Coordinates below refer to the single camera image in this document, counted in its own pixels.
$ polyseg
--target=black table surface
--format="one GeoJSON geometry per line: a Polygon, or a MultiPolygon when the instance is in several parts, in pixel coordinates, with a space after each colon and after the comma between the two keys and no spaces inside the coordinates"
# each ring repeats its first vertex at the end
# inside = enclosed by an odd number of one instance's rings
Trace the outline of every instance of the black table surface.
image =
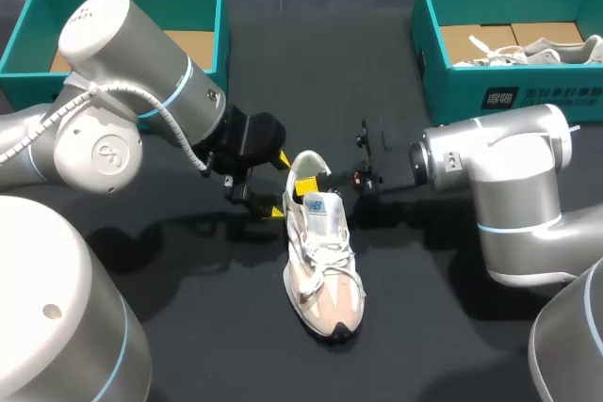
{"type": "MultiPolygon", "coordinates": [[[[2,47],[14,22],[0,24],[2,47]]],[[[375,112],[405,141],[429,124],[407,10],[237,14],[231,25],[229,99],[275,114],[291,158],[312,149],[347,168],[362,157],[360,121],[375,112]]],[[[602,137],[596,126],[574,134],[564,210],[603,201],[602,137]]],[[[106,265],[151,345],[150,402],[538,400],[526,351],[550,294],[489,280],[467,193],[415,190],[395,200],[395,215],[352,226],[364,322],[328,346],[289,305],[283,222],[250,222],[179,150],[143,143],[139,176],[114,196],[58,186],[10,195],[56,209],[106,265]]],[[[285,180],[272,168],[255,176],[271,189],[285,180]]]]}

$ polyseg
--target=shoe label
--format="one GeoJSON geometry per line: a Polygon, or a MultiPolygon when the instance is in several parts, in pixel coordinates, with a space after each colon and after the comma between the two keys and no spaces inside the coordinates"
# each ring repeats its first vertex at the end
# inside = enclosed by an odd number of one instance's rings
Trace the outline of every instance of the shoe label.
{"type": "Polygon", "coordinates": [[[486,90],[481,110],[511,108],[517,97],[519,87],[494,87],[486,90]]]}
{"type": "Polygon", "coordinates": [[[327,210],[324,207],[324,201],[321,200],[306,200],[305,205],[311,214],[327,215],[327,210]]]}

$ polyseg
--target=open box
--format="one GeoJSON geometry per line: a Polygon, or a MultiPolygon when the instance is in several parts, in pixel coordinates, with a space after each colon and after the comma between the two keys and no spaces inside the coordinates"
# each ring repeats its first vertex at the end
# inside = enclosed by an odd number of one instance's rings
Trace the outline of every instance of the open box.
{"type": "MultiPolygon", "coordinates": [[[[58,36],[86,0],[27,0],[0,59],[0,89],[15,110],[52,103],[69,65],[58,36]]],[[[225,0],[133,0],[226,90],[230,29],[225,0]]]]}
{"type": "MultiPolygon", "coordinates": [[[[456,52],[452,43],[468,49],[473,46],[468,36],[479,35],[480,30],[482,37],[496,36],[485,39],[491,49],[509,39],[525,45],[539,34],[561,42],[603,35],[601,2],[415,0],[412,38],[432,122],[444,124],[537,104],[558,105],[569,121],[603,120],[602,64],[458,68],[450,58],[456,52]],[[465,32],[461,25],[468,27],[465,32]],[[451,36],[450,30],[458,36],[451,36]]],[[[485,56],[475,51],[475,57],[485,56]]]]}

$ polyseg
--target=white cable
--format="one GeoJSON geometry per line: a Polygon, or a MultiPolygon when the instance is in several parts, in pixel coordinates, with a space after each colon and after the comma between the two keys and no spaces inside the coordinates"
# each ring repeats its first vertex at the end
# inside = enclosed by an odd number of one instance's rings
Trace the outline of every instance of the white cable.
{"type": "Polygon", "coordinates": [[[192,165],[199,171],[203,171],[206,169],[204,162],[199,159],[195,153],[190,148],[190,144],[188,143],[187,138],[185,137],[184,132],[176,122],[176,119],[171,115],[166,107],[163,106],[162,103],[157,100],[155,96],[153,96],[150,92],[145,89],[135,87],[125,82],[111,82],[110,84],[102,85],[100,87],[95,84],[90,85],[90,90],[86,91],[83,94],[80,94],[76,98],[70,100],[67,104],[62,106],[59,110],[54,112],[48,119],[44,120],[40,123],[36,128],[27,134],[27,137],[22,139],[19,143],[14,145],[5,153],[0,154],[0,166],[5,164],[9,159],[13,158],[15,155],[21,153],[23,150],[27,149],[34,141],[36,141],[40,136],[50,129],[57,121],[61,121],[63,117],[65,117],[69,112],[75,110],[77,107],[82,105],[83,103],[88,102],[97,91],[117,91],[117,92],[126,92],[133,93],[139,96],[141,99],[145,100],[147,103],[153,106],[154,109],[159,112],[159,114],[163,117],[166,123],[170,126],[173,131],[178,143],[182,147],[183,151],[188,157],[188,160],[192,163],[192,165]]]}

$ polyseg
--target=white sneaker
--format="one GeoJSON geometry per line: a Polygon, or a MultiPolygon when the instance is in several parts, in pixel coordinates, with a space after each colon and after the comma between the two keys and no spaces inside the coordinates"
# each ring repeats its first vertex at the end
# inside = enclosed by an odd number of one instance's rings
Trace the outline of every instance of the white sneaker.
{"type": "Polygon", "coordinates": [[[540,38],[523,48],[523,52],[528,58],[536,56],[544,50],[557,53],[561,63],[591,64],[603,62],[603,38],[598,35],[592,35],[585,42],[575,44],[559,44],[546,38],[540,38]]]}
{"type": "Polygon", "coordinates": [[[584,43],[576,44],[559,44],[540,38],[526,47],[507,46],[495,51],[491,51],[488,46],[473,36],[469,39],[486,54],[486,58],[462,61],[454,66],[562,65],[603,61],[603,39],[598,35],[592,35],[584,43]]]}
{"type": "Polygon", "coordinates": [[[336,193],[311,192],[294,200],[295,182],[331,171],[312,151],[298,155],[283,194],[289,262],[283,272],[289,300],[308,328],[345,338],[358,328],[365,291],[356,273],[343,201],[336,193]]]}

